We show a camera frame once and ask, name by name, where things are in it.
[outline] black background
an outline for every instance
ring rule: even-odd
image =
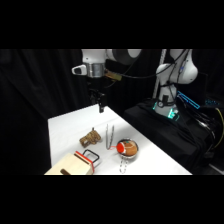
[[[128,75],[154,74],[160,54],[161,49],[144,49]],[[224,50],[195,49],[193,61],[209,75],[208,91],[224,96]],[[51,167],[47,120],[90,105],[86,78],[71,74],[80,64],[80,49],[0,49],[0,174],[44,174]],[[128,68],[108,66],[117,72]],[[123,78],[104,90],[108,105],[122,116],[152,97],[154,84],[155,78]]]

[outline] tongs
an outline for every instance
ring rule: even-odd
[[[108,146],[108,124],[107,124],[107,129],[106,129],[106,148],[107,150],[110,150],[113,142],[113,137],[114,137],[114,126],[112,127],[112,134],[110,137],[110,145]]]

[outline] bowl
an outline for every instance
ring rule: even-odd
[[[136,153],[134,156],[124,156],[124,155],[122,155],[121,153],[118,152],[119,155],[120,155],[121,157],[126,158],[126,159],[133,159],[133,158],[135,158],[136,155],[137,155],[138,152],[139,152],[138,144],[137,144],[133,139],[130,139],[130,138],[123,138],[122,140],[120,140],[120,141],[117,143],[117,145],[118,145],[120,142],[124,142],[124,141],[132,141],[132,142],[134,142],[134,143],[136,144],[136,146],[137,146],[137,153]]]

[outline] white table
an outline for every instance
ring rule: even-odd
[[[48,121],[52,166],[67,153],[83,153],[85,149],[79,139],[88,134],[92,128],[101,135],[102,142],[87,148],[100,156],[95,164],[95,175],[121,175],[121,157],[116,150],[106,149],[106,126],[109,125],[109,139],[112,126],[115,126],[114,140],[116,145],[123,138],[137,142],[139,153],[129,161],[126,175],[191,175],[186,169],[140,134],[110,108],[99,113],[99,106],[91,106],[79,111],[65,114]]]

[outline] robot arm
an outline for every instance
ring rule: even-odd
[[[198,69],[194,66],[192,61],[192,49],[171,49],[170,56],[176,61],[170,67],[170,64],[160,65],[157,73],[157,77],[160,80],[160,95],[155,105],[155,112],[173,119],[178,110],[175,105],[175,99],[177,96],[177,88],[174,83],[177,84],[190,84],[198,76]]]
[[[72,69],[74,75],[101,78],[105,75],[107,59],[123,65],[131,65],[141,53],[141,49],[82,49],[83,65]]]

